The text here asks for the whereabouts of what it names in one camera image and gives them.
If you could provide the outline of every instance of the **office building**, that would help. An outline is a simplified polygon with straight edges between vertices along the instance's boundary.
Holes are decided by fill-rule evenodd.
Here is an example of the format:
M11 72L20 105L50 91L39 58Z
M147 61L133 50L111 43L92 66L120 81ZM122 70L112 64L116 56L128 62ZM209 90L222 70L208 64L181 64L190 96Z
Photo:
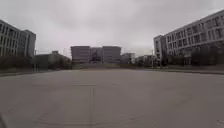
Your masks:
M90 46L71 47L73 64L89 63L91 57Z
M117 46L73 46L72 61L77 63L119 63L121 48Z
M211 46L224 44L224 10L197 20L176 29L164 36L154 38L157 59L163 57L162 51L168 56L182 55L191 58L194 51L209 49Z
M92 47L91 51L91 63L102 63L102 48L101 47Z
M121 62L123 64L134 64L135 54L134 53L124 53L121 55Z
M24 56L33 58L36 35L0 20L0 56Z
M103 46L102 56L103 56L103 63L120 63L121 47Z
M154 52L158 62L161 62L165 58L167 47L164 36L159 35L154 38Z

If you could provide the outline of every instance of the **curb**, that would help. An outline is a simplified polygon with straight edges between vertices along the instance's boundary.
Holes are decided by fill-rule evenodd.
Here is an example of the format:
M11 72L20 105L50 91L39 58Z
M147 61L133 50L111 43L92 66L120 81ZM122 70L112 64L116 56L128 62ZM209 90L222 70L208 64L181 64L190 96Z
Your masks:
M158 72L179 72L179 73L191 73L191 74L213 74L213 75L224 75L224 72L209 72L209 71L185 71L185 70L148 70Z
M29 75L29 74L38 74L38 73L48 73L48 72L56 72L56 71L39 71L39 72L5 73L5 74L0 74L0 77L19 76L19 75Z

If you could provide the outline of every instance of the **road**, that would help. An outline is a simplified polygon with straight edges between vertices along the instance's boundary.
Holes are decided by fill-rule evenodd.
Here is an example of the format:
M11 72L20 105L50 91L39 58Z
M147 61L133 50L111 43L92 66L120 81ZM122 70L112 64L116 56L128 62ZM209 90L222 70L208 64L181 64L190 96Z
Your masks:
M224 128L224 76L76 70L0 78L8 128Z

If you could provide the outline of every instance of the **overcast sky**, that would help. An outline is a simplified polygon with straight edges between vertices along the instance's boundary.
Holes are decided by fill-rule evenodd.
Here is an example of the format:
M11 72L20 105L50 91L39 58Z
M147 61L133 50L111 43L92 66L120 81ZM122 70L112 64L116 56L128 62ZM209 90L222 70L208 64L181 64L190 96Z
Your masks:
M0 18L37 34L38 53L118 45L151 54L153 37L224 9L224 0L0 0Z

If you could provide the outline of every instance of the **cloud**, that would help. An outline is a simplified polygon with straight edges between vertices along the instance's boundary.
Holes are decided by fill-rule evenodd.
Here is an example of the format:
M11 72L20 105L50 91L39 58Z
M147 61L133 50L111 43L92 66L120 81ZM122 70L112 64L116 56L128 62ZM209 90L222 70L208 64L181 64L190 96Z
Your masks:
M119 45L151 54L153 37L222 9L222 0L0 0L0 17L37 34L38 53Z

